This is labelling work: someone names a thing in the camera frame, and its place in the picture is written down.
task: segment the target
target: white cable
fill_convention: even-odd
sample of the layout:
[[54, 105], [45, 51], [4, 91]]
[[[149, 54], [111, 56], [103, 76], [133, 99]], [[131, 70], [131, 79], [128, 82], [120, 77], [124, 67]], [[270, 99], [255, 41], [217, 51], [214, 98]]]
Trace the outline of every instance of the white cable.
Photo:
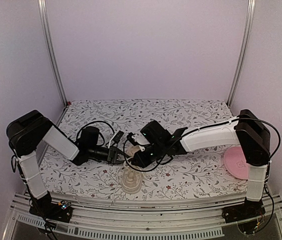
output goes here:
[[84, 208], [85, 206], [75, 197], [75, 196], [72, 196], [74, 198], [74, 200], [77, 201], [78, 204], [81, 204], [81, 206]]
[[109, 142], [107, 143], [108, 149], [111, 147], [112, 140], [115, 138], [115, 136], [116, 136], [116, 133], [113, 134], [113, 136], [110, 138]]
[[[133, 159], [133, 156], [129, 157], [127, 159], [127, 161], [129, 161], [130, 159]], [[128, 164], [126, 163], [126, 161], [123, 162], [123, 167], [125, 168], [129, 168]], [[149, 182], [152, 182], [151, 180], [147, 179], [146, 177], [146, 173], [145, 172], [141, 172], [142, 176], [144, 177], [145, 180], [149, 181]]]
[[119, 169], [117, 170], [116, 172], [116, 186], [115, 186], [115, 189], [114, 189], [114, 192], [112, 193], [112, 202], [111, 202], [111, 205], [114, 204], [115, 202], [115, 197], [116, 197], [116, 191], [119, 187], [119, 172], [123, 170], [123, 168], [119, 167]]

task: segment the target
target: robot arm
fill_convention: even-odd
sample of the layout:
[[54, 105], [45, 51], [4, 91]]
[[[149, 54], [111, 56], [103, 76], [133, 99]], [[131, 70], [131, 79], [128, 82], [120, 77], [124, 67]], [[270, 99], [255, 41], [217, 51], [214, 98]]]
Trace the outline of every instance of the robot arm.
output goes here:
[[79, 153], [74, 142], [37, 110], [11, 122], [6, 129], [9, 146], [16, 156], [17, 167], [29, 193], [33, 196], [30, 213], [44, 218], [69, 222], [72, 208], [69, 203], [53, 204], [38, 166], [36, 149], [41, 141], [61, 153], [70, 161]]
[[145, 168], [165, 155], [187, 154], [198, 149], [220, 146], [241, 145], [249, 167], [247, 192], [244, 204], [225, 208], [222, 216], [226, 222], [235, 222], [264, 214], [262, 203], [264, 184], [270, 162], [270, 132], [249, 110], [242, 110], [239, 116], [201, 129], [177, 129], [170, 134], [157, 121], [141, 129], [147, 146], [134, 154], [132, 164]]
[[110, 143], [108, 147], [97, 145], [100, 134], [98, 128], [86, 126], [80, 132], [80, 138], [74, 143], [37, 110], [25, 114], [8, 125], [6, 135], [9, 146], [15, 154], [21, 178], [33, 197], [30, 213], [63, 222], [69, 222], [72, 213], [71, 207], [68, 207], [69, 203], [51, 203], [52, 198], [43, 183], [36, 155], [37, 146], [41, 141], [77, 166], [89, 159], [112, 164], [122, 163], [119, 155], [124, 153], [114, 146], [124, 134], [122, 131], [113, 135], [112, 144]]

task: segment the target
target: floral tablecloth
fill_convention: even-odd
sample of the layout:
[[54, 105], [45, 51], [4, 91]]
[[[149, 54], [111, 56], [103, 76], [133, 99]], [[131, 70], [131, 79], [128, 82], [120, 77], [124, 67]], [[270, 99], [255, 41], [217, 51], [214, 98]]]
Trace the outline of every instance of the floral tablecloth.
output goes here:
[[[139, 132], [148, 122], [157, 120], [172, 133], [178, 128], [209, 125], [230, 117], [225, 102], [216, 100], [87, 100], [71, 103], [60, 129], [74, 140], [83, 125], [95, 120], [107, 121], [125, 133]], [[108, 126], [101, 123], [96, 127], [106, 140], [110, 139]], [[121, 188], [122, 165], [89, 160], [76, 166], [49, 147], [40, 170], [46, 188], [55, 193], [101, 199], [112, 199], [115, 194], [116, 200], [144, 201], [208, 198], [246, 191], [246, 181], [234, 178], [224, 167], [223, 155], [229, 147], [176, 156], [169, 164], [145, 173], [141, 191], [136, 194]]]

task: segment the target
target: pink plate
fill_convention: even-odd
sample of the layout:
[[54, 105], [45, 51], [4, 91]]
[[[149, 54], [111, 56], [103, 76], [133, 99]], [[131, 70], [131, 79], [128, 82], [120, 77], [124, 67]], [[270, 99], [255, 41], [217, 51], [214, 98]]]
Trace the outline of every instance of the pink plate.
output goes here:
[[225, 168], [230, 174], [237, 179], [248, 179], [249, 167], [240, 146], [230, 147], [228, 150], [226, 150], [223, 159]]

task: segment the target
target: metal rail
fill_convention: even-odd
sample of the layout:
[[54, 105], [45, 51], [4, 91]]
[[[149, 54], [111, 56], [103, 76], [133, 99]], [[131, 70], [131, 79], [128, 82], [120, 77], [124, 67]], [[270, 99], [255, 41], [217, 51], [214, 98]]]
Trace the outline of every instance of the metal rail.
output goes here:
[[65, 92], [63, 83], [61, 81], [61, 76], [60, 76], [57, 59], [56, 59], [56, 54], [55, 54], [55, 50], [54, 50], [53, 43], [52, 43], [51, 32], [50, 32], [49, 21], [48, 21], [46, 0], [38, 0], [38, 6], [39, 6], [40, 18], [41, 18], [41, 23], [42, 23], [42, 28], [43, 28], [43, 34], [45, 37], [46, 47], [49, 53], [49, 58], [50, 58], [57, 90], [59, 92], [63, 105], [66, 107], [68, 100], [66, 97], [66, 92]]
[[[273, 199], [274, 214], [279, 221], [282, 234], [282, 201], [279, 195], [274, 195]], [[52, 222], [57, 224], [56, 233], [84, 239], [203, 240], [224, 236], [223, 227], [236, 223], [225, 223], [221, 217], [222, 208], [241, 202], [243, 202], [241, 198], [233, 197], [232, 200], [214, 202], [211, 205], [208, 204], [209, 206], [193, 201], [192, 204], [181, 203], [179, 206], [163, 204], [161, 207], [153, 208], [126, 207], [122, 209], [122, 206], [101, 206], [95, 203], [73, 201], [74, 210], [70, 223]], [[268, 216], [272, 210], [272, 202], [267, 195], [263, 196], [263, 204], [266, 210], [265, 215]], [[43, 228], [43, 220], [29, 214], [29, 208], [29, 196], [15, 194], [10, 207], [10, 221], [4, 231], [4, 240], [11, 239], [17, 221]]]
[[248, 48], [248, 42], [249, 42], [250, 33], [251, 33], [251, 29], [252, 29], [253, 17], [254, 17], [254, 13], [255, 13], [255, 6], [256, 6], [256, 0], [248, 0], [244, 34], [243, 34], [243, 40], [242, 40], [242, 44], [241, 44], [240, 55], [239, 55], [239, 59], [237, 61], [233, 82], [232, 82], [232, 85], [231, 85], [231, 88], [230, 88], [230, 93], [229, 93], [227, 101], [226, 101], [226, 104], [228, 105], [229, 108], [231, 108], [233, 101], [235, 99], [235, 95], [236, 95], [236, 91], [237, 91], [237, 88], [238, 88], [243, 64], [244, 64], [244, 61], [245, 61], [246, 52], [247, 52], [247, 48]]

